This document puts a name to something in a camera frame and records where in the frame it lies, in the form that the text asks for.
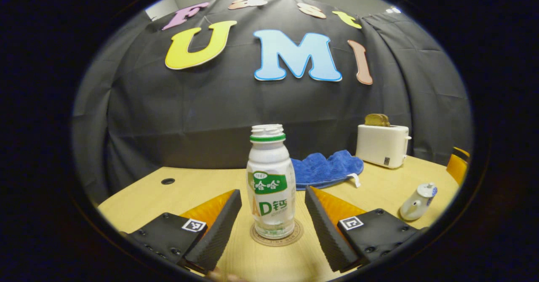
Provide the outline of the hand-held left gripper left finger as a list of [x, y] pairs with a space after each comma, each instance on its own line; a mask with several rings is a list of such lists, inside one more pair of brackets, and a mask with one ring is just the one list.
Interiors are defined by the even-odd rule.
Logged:
[[233, 189], [181, 215], [162, 213], [126, 238], [176, 266], [207, 274], [223, 255], [241, 206], [240, 190]]

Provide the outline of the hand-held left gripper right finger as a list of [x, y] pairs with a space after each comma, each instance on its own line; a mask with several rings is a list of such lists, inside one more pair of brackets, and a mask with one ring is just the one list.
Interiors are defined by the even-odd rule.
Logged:
[[305, 204], [332, 271], [369, 265], [422, 234], [384, 209], [364, 211], [312, 186], [305, 190]]

